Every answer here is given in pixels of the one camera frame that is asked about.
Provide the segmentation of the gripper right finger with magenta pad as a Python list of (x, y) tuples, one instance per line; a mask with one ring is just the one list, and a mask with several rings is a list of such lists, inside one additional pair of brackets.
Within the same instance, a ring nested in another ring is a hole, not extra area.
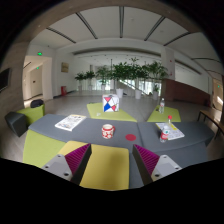
[(159, 156), (137, 144), (133, 145), (132, 154), (144, 185), (181, 170), (168, 155)]

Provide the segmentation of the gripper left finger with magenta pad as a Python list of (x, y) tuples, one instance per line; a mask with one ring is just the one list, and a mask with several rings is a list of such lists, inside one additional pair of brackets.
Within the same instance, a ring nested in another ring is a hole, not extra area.
[(91, 154), (91, 145), (85, 144), (66, 155), (57, 154), (42, 169), (79, 185)]

